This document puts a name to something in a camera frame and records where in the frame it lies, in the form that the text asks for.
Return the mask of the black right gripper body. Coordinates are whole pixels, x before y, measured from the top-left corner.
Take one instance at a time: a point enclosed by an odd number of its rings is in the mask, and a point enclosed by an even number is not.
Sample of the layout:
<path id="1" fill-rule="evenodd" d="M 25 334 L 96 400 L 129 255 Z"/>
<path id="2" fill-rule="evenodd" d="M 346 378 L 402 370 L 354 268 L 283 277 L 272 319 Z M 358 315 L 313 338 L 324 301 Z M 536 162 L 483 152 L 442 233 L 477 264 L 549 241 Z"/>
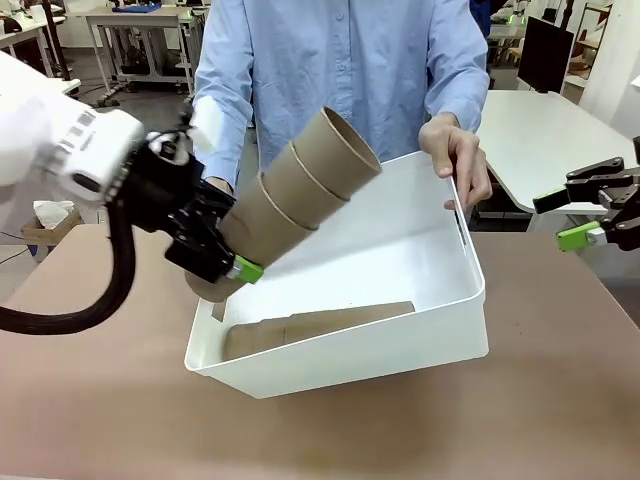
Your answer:
<path id="1" fill-rule="evenodd" d="M 617 197 L 619 213 L 617 222 L 630 221 L 639 217 L 639 168 L 626 170 L 632 177 L 632 184 Z"/>

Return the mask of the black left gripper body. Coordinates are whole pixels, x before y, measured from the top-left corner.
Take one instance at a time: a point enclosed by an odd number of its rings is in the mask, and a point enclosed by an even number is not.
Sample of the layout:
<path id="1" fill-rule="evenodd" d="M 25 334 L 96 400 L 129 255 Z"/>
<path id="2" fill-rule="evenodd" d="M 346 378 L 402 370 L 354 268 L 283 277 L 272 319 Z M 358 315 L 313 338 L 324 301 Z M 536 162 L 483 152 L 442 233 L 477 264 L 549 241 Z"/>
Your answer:
<path id="1" fill-rule="evenodd" d="M 185 271 L 210 283 L 223 277 L 223 259 L 235 253 L 218 230 L 219 222 L 197 217 L 203 170 L 189 152 L 184 131 L 152 132 L 133 147 L 107 202 L 113 280 L 133 280 L 134 227 L 168 234 L 165 259 Z"/>

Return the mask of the person left hand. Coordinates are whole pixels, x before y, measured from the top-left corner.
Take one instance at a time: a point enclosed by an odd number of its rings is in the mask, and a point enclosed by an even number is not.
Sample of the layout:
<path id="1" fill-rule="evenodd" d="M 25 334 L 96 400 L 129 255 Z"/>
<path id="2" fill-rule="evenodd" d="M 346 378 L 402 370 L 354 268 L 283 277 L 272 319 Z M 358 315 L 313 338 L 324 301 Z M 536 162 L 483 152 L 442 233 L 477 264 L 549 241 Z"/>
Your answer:
<path id="1" fill-rule="evenodd" d="M 486 154 L 479 138 L 463 130 L 457 117 L 443 112 L 420 129 L 419 146 L 428 154 L 440 178 L 453 178 L 460 205 L 469 209 L 492 195 Z"/>

